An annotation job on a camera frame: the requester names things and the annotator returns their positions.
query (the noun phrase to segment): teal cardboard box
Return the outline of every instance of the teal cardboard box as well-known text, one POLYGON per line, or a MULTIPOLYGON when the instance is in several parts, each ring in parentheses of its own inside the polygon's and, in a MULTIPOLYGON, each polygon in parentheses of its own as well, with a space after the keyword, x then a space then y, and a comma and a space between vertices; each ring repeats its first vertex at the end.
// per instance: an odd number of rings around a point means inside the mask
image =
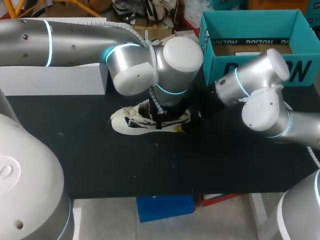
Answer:
POLYGON ((310 0, 305 18, 312 28, 320 26, 320 0, 310 0))
POLYGON ((203 51, 205 81, 212 84, 254 55, 215 56, 213 43, 232 45, 289 45, 283 54, 290 78, 285 86, 310 86, 320 68, 320 41, 300 10, 204 12, 199 45, 203 51))
POLYGON ((240 4, 243 4, 246 0, 209 0, 210 6, 215 10, 230 10, 240 4))

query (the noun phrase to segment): white panel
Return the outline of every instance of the white panel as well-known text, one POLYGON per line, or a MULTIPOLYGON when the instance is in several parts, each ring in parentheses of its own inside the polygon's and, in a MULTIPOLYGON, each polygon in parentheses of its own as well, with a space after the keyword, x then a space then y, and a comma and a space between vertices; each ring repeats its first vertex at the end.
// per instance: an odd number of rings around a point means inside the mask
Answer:
MULTIPOLYGON (((34 19, 88 25, 104 25, 106 21, 104 17, 34 19)), ((98 63, 74 67, 3 66, 0 67, 0 89, 6 96, 104 95, 107 73, 107 66, 98 63)))

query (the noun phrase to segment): red object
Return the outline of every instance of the red object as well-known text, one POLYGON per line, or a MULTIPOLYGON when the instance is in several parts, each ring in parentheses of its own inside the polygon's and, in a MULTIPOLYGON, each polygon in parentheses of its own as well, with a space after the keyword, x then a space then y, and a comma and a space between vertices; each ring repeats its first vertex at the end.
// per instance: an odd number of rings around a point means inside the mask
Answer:
POLYGON ((189 29, 193 30, 195 35, 199 38, 200 28, 193 27, 184 17, 182 17, 181 23, 189 29))
POLYGON ((238 197, 240 195, 241 194, 228 194, 228 195, 223 195, 223 196, 217 196, 217 197, 207 199, 207 200, 204 200, 203 197, 201 195, 199 195, 199 200, 200 200, 201 204, 204 207, 206 207, 206 206, 209 206, 212 204, 223 202, 228 199, 233 199, 233 198, 238 197))
POLYGON ((0 20, 2 20, 2 19, 10 19, 11 17, 10 17, 10 15, 9 15, 9 13, 7 12, 5 15, 3 15, 2 17, 0 17, 0 20))

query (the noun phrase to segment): doizon logo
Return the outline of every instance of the doizon logo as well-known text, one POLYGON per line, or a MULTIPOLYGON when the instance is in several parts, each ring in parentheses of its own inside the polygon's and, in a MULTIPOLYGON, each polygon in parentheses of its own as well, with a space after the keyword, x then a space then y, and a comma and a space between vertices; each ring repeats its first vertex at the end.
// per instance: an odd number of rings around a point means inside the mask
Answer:
MULTIPOLYGON (((302 61, 297 61, 296 65, 294 66, 294 63, 292 61, 285 61, 288 68, 289 68, 289 71, 290 73, 292 72, 291 74, 291 77, 289 78, 289 81, 290 83, 292 83, 294 81, 294 79, 296 78, 296 76, 298 75, 298 82, 301 83, 304 81, 305 77, 306 77, 306 74, 312 64, 312 61, 309 60, 307 63, 306 63, 306 66, 303 68, 303 63, 302 61)), ((226 75, 229 70, 230 70, 230 67, 234 67, 234 68, 237 68, 239 67, 239 65, 236 63, 236 62, 228 62, 225 64, 225 68, 224 68, 224 73, 223 75, 226 75)))

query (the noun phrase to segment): robot end effector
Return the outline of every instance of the robot end effector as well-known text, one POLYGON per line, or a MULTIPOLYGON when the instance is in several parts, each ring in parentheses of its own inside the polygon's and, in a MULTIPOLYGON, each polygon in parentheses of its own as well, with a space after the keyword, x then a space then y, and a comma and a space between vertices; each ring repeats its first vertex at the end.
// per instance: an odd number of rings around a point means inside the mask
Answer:
POLYGON ((320 113, 293 111, 282 96, 289 78, 279 52, 268 49, 214 84, 226 106, 245 102, 242 120, 250 129, 277 142, 295 142, 320 150, 320 113))

